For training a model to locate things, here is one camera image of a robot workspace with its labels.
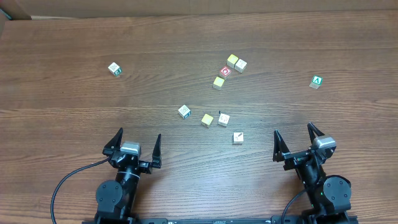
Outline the block with blue side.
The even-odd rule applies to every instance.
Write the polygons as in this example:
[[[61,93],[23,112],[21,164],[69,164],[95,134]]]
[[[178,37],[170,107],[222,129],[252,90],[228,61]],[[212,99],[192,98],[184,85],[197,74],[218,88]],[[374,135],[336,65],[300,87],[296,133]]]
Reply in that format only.
[[[186,106],[186,105],[182,105],[179,109],[178,109],[178,113],[180,114],[180,116],[183,119],[187,119],[190,115],[191,115],[191,110]]]

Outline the yellow block upper cluster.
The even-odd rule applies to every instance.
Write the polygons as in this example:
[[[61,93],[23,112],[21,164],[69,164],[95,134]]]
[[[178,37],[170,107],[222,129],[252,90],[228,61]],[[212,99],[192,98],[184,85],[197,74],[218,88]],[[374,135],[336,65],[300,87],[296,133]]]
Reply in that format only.
[[[239,58],[237,56],[235,56],[234,54],[231,54],[228,59],[227,59],[227,66],[234,68],[236,62],[239,60]]]

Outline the green letter block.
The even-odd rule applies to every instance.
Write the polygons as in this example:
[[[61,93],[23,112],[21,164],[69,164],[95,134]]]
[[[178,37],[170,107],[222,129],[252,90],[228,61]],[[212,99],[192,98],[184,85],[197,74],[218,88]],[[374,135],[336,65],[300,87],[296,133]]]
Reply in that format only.
[[[313,78],[312,78],[311,83],[309,84],[309,87],[314,88],[314,89],[318,89],[319,87],[321,87],[322,82],[323,82],[323,78],[322,77],[314,75]]]

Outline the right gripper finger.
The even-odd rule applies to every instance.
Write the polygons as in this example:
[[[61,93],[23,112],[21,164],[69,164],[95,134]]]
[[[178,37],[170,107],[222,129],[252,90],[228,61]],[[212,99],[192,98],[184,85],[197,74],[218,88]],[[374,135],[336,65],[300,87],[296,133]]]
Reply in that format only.
[[[274,152],[273,161],[281,162],[290,154],[289,148],[287,147],[285,141],[280,135],[279,131],[276,129],[274,131]]]
[[[308,133],[310,136],[310,142],[313,143],[314,139],[319,136],[324,136],[325,134],[321,132],[312,122],[307,124]]]

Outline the yellow block lower cluster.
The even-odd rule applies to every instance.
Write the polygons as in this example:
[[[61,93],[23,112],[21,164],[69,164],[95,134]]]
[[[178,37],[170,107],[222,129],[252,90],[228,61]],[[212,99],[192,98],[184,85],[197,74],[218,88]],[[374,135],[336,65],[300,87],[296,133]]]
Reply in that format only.
[[[223,84],[224,84],[224,79],[221,78],[221,77],[216,77],[214,82],[213,82],[213,88],[215,88],[217,90],[221,90]]]

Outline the white block upper cluster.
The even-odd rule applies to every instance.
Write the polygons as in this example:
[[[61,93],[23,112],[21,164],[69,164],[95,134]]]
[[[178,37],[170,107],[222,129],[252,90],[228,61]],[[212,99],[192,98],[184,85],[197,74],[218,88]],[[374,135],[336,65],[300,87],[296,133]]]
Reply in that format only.
[[[239,73],[243,73],[243,71],[247,67],[247,62],[242,60],[241,58],[235,63],[234,69],[237,70]]]

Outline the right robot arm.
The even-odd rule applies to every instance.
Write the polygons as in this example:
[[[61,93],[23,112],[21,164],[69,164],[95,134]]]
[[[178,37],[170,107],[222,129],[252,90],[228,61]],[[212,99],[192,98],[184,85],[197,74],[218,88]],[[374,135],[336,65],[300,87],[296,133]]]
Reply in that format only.
[[[307,124],[311,145],[308,149],[292,153],[278,130],[274,131],[273,161],[283,162],[285,170],[295,170],[304,189],[285,206],[281,216],[273,216],[272,223],[305,224],[358,224],[351,209],[351,182],[340,175],[326,175],[322,165],[335,149],[336,141],[321,132],[313,123]],[[300,215],[287,216],[287,210],[300,196],[308,195],[311,209]]]

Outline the white block with brush picture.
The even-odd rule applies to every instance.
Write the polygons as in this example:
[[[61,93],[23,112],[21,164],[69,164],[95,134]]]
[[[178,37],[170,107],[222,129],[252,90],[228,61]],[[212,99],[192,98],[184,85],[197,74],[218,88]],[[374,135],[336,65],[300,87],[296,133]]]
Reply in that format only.
[[[233,144],[242,144],[244,142],[244,133],[233,133]]]

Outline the block with green side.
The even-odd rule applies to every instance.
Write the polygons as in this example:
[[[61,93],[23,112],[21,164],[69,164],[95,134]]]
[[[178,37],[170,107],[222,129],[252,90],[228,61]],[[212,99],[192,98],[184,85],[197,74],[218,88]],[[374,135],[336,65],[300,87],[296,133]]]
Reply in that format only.
[[[111,63],[108,66],[108,69],[115,77],[119,76],[122,73],[121,67],[115,62]]]

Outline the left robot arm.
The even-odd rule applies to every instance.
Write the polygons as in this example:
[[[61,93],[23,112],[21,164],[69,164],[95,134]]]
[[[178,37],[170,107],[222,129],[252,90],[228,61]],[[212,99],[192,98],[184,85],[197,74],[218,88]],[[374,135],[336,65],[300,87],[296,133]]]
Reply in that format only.
[[[122,142],[122,136],[121,128],[103,148],[109,164],[118,171],[114,180],[101,183],[96,190],[95,223],[140,223],[139,216],[132,213],[132,207],[141,174],[151,174],[154,168],[162,166],[161,135],[157,137],[150,162],[140,160],[141,145],[138,142]]]

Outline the white patterned block centre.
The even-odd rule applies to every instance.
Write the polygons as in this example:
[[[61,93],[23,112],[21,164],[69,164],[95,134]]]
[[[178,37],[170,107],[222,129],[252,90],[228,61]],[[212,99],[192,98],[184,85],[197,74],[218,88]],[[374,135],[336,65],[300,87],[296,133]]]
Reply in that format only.
[[[218,125],[227,127],[229,123],[230,115],[220,113],[219,119],[218,119]]]

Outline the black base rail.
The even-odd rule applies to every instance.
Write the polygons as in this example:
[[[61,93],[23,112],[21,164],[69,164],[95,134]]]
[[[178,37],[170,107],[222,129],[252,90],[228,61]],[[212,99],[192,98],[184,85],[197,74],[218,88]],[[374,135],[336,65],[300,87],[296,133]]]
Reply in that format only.
[[[166,218],[141,218],[135,223],[141,224],[279,224],[281,223],[281,216],[274,215],[270,218],[233,218],[233,219],[182,219],[182,220],[168,220]],[[353,223],[359,224],[357,217],[349,217],[348,222],[337,221],[321,221],[321,223]],[[82,224],[94,224],[95,221],[83,221]],[[103,223],[134,223],[130,221],[105,221]],[[298,215],[289,215],[284,217],[285,224],[299,224],[305,222]]]

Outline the red circle block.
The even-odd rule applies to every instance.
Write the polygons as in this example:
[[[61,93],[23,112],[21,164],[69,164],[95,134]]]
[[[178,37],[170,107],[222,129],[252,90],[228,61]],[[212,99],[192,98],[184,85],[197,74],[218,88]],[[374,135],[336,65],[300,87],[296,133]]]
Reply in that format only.
[[[220,72],[219,72],[219,76],[224,79],[227,80],[229,78],[229,76],[231,75],[232,71],[228,66],[224,66],[223,68],[221,68]]]

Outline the yellow block cluster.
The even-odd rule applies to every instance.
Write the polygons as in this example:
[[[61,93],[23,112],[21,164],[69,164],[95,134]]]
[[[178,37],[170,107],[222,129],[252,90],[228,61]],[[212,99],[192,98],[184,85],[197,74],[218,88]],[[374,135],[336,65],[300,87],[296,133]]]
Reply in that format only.
[[[224,79],[221,78],[221,77],[216,77],[214,82],[213,82],[213,88],[215,88],[217,90],[221,90],[223,84],[224,84]]]
[[[236,62],[239,60],[239,58],[237,56],[235,56],[234,54],[231,54],[228,59],[227,59],[227,66],[234,68]]]

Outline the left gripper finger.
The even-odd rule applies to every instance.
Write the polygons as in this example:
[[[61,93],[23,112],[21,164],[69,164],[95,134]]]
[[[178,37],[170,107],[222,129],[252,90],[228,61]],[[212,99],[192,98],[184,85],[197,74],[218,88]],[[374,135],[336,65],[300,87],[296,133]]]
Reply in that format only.
[[[115,136],[105,145],[104,152],[115,152],[120,150],[123,128],[120,128]]]
[[[161,137],[159,134],[152,152],[152,167],[160,169],[162,166],[162,156],[161,156]]]

